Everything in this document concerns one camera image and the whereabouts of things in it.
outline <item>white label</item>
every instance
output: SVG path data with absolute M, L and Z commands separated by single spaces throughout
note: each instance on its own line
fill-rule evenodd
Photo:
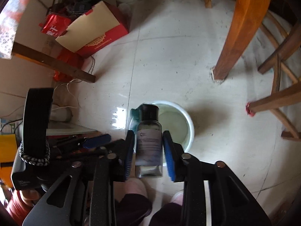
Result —
M 136 166 L 162 165 L 162 133 L 145 129 L 137 132 Z

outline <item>floor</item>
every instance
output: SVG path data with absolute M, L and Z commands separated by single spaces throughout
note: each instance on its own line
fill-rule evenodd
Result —
M 213 82 L 210 69 L 228 34 L 235 2 L 212 3 L 212 9 L 205 9 L 202 0 L 130 4 L 130 34 L 94 55 L 97 82 L 70 87 L 80 105 L 73 109 L 73 122 L 119 139 L 125 137 L 131 108 L 154 100 L 178 103 L 195 125 L 189 153 L 205 162 L 224 161 L 272 217 L 300 188 L 301 145 L 280 138 L 283 126 L 270 112 L 253 118 L 246 114 L 247 102 L 271 91 L 273 73 L 261 75 L 256 70 L 274 51 L 260 30 L 225 82 Z M 268 21 L 265 24 L 275 31 Z M 296 66 L 300 59 L 300 52 L 296 52 L 287 63 L 301 73 Z M 284 76 L 282 87 L 289 84 Z M 69 100 L 65 104 L 77 106 L 76 99 L 68 94 L 64 97 Z M 295 105 L 284 111 L 295 122 L 300 109 Z M 170 182 L 166 170 L 162 178 L 144 182 L 154 201 L 154 212 L 183 188 Z

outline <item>purple pants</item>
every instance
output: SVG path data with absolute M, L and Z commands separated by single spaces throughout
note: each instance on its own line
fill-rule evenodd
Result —
M 149 226 L 179 226 L 182 207 L 176 203 L 168 203 L 157 211 Z M 117 226 L 138 226 L 150 215 L 152 203 L 139 194 L 126 194 L 116 205 Z

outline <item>green bottle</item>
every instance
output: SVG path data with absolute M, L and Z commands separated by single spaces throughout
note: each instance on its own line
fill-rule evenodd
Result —
M 155 105 L 140 106 L 141 122 L 136 132 L 135 175 L 143 177 L 162 176 L 162 126 L 158 122 L 159 108 Z

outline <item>metal bolt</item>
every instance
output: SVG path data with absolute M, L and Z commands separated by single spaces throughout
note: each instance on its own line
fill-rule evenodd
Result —
M 186 160 L 187 160 L 187 159 L 190 159 L 190 158 L 191 158 L 191 154 L 189 154 L 189 153 L 183 153 L 183 154 L 182 154 L 182 158 L 183 158 L 183 159 L 186 159 Z
M 217 165 L 217 167 L 220 167 L 220 168 L 223 168 L 223 167 L 226 166 L 226 164 L 225 164 L 223 161 L 218 161 L 218 162 L 216 163 L 216 165 Z
M 75 161 L 72 163 L 72 167 L 77 168 L 80 167 L 82 165 L 82 163 L 80 161 Z
M 110 160 L 113 160 L 113 159 L 115 159 L 116 157 L 117 157 L 117 155 L 116 155 L 115 153 L 109 153 L 109 154 L 107 155 L 107 158 L 110 159 Z

